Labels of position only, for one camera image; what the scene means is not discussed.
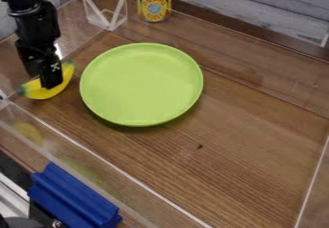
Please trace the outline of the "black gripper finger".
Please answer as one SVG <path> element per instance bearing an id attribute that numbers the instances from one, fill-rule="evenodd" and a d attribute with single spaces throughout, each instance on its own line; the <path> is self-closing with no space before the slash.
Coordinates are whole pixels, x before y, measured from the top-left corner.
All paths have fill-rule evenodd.
<path id="1" fill-rule="evenodd" d="M 30 77 L 37 76 L 40 72 L 40 58 L 37 52 L 20 46 L 17 48 L 17 53 L 28 75 Z"/>
<path id="2" fill-rule="evenodd" d="M 53 52 L 40 52 L 41 87 L 52 89 L 63 83 L 61 62 Z"/>

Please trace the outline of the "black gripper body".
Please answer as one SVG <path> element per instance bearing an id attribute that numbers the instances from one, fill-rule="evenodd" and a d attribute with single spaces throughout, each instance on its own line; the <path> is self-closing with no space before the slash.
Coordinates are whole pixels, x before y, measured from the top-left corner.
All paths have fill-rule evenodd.
<path id="1" fill-rule="evenodd" d="M 41 55 L 55 54 L 60 37 L 57 12 L 48 0 L 1 0 L 16 23 L 16 47 Z"/>

